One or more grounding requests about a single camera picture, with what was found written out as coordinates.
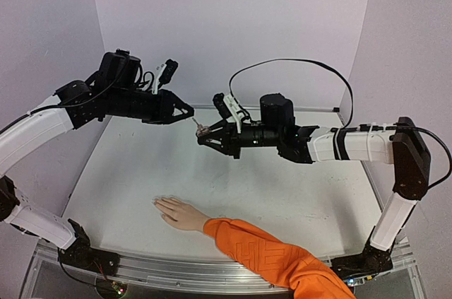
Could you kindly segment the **nail polish bottle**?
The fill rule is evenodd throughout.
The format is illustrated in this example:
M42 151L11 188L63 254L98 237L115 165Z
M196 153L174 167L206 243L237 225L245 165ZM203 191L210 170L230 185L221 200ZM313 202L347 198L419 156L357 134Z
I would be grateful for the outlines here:
M211 129L209 126L204 126L202 124L197 124L196 135L197 137L205 136L211 133Z

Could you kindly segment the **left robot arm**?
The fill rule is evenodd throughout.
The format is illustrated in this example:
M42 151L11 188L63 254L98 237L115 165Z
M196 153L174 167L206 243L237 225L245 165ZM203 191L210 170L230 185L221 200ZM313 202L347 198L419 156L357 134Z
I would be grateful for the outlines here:
M1 222L66 250L82 269L95 263L83 229L61 218L63 196L81 171L80 159L94 139L75 131L110 117L168 125L193 117L192 106L165 89L178 63L167 59L154 71L126 50L106 52L100 67L76 79L1 129Z

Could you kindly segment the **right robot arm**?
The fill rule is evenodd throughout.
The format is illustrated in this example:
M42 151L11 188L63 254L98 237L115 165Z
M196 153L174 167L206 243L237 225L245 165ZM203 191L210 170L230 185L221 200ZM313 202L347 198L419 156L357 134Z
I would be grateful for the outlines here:
M285 160L299 164L359 161L393 166L394 186L369 236L373 250L387 251L417 203L427 194L431 154L409 117L395 124L355 128L299 126L291 100L279 93L260 99L260 119L251 121L232 95L218 93L214 106L222 119L199 125L198 144L238 159L243 148L274 147Z

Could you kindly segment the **orange sleeve forearm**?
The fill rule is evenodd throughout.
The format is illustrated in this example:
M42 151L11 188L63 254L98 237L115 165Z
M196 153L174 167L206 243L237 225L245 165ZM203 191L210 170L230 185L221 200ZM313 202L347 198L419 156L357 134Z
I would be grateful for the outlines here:
M217 248L295 298L354 298L345 283L306 249L284 243L260 228L229 218L208 220L203 232Z

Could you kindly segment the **mannequin hand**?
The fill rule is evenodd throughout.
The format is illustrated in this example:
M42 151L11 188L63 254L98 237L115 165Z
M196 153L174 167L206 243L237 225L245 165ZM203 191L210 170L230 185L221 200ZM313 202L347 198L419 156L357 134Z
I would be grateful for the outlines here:
M209 216L176 198L160 197L153 203L161 212L162 219L177 230L202 233L204 225L210 220Z

